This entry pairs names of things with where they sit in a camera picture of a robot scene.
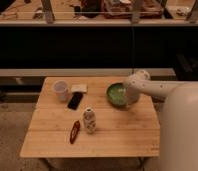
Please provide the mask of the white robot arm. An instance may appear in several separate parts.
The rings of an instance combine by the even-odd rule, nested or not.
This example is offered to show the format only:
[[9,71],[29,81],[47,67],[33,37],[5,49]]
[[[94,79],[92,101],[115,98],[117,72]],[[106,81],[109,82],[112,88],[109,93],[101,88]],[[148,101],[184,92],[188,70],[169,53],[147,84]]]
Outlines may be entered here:
[[123,85],[129,105],[141,93],[164,101],[159,170],[198,171],[198,81],[152,81],[146,70],[138,70]]

